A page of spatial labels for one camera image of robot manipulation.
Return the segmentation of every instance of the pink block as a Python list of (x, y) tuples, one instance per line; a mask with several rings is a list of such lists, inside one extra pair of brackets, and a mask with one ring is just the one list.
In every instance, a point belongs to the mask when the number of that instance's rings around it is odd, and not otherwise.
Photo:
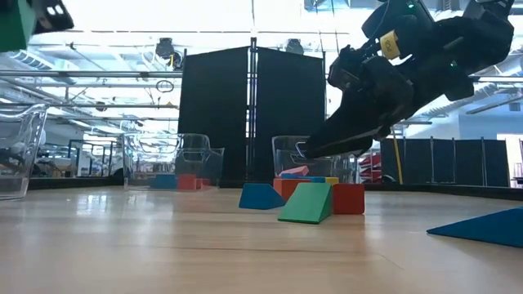
[(303, 166), (303, 167), (295, 167), (295, 168), (288, 169), (286, 171), (282, 171), (278, 176), (281, 176), (283, 174), (306, 176), (308, 173), (309, 173), (309, 167)]

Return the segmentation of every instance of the red cube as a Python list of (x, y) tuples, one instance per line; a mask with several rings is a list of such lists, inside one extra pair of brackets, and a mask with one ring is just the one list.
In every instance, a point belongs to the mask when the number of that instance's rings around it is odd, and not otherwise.
[(178, 189), (182, 190), (194, 190), (197, 189), (196, 175), (179, 175), (178, 176)]
[(365, 185), (333, 185), (334, 214), (363, 214), (365, 212)]

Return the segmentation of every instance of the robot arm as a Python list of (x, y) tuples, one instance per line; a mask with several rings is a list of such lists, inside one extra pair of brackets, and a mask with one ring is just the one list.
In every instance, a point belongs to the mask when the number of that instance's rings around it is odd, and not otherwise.
[[(304, 154), (362, 154), (437, 97), (472, 96), (468, 76), (507, 58), (513, 2), (471, 0), (463, 16), (437, 22), (421, 0), (384, 2), (362, 26), (369, 40), (343, 48), (331, 65), (328, 82), (343, 91), (342, 103)], [(404, 62), (394, 66), (395, 58)]]

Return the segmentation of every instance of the black divider screen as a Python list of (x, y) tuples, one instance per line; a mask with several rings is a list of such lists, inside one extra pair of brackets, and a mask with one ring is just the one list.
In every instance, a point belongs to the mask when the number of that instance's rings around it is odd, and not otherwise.
[(434, 181), (454, 183), (454, 143), (452, 140), (434, 140)]
[(244, 182), (247, 74), (247, 47), (187, 56), (184, 65), (178, 132), (207, 135), (213, 148), (225, 148), (222, 187)]
[(481, 140), (456, 140), (456, 184), (483, 185)]
[(432, 181), (431, 141), (408, 139), (405, 148), (404, 183), (430, 183)]
[(254, 180), (274, 178), (273, 136), (310, 135), (325, 120), (319, 58), (258, 48)]
[[(404, 159), (404, 143), (403, 139), (399, 139), (398, 141), (398, 150), (400, 153), (400, 162), (402, 167), (402, 173), (405, 174), (403, 171), (405, 166), (405, 159)], [(398, 165), (396, 163), (396, 150), (394, 148), (394, 140), (393, 139), (385, 139), (381, 141), (381, 155), (382, 155), (382, 176), (392, 176), (396, 182), (400, 182), (400, 177), (398, 173)]]
[(507, 144), (504, 140), (485, 140), (487, 185), (509, 187)]

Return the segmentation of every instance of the clear plastic bin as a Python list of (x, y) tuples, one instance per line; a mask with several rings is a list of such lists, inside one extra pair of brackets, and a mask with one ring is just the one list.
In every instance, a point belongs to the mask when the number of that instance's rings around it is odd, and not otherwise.
[(272, 138), (272, 152), (275, 176), (295, 167), (307, 166), (307, 176), (336, 176), (340, 182), (354, 182), (354, 162), (348, 155), (335, 155), (308, 159), (302, 151), (308, 136), (275, 136)]
[(46, 115), (45, 105), (0, 108), (0, 200), (27, 193)]
[(194, 191), (217, 186), (223, 149), (200, 134), (123, 135), (126, 189)]

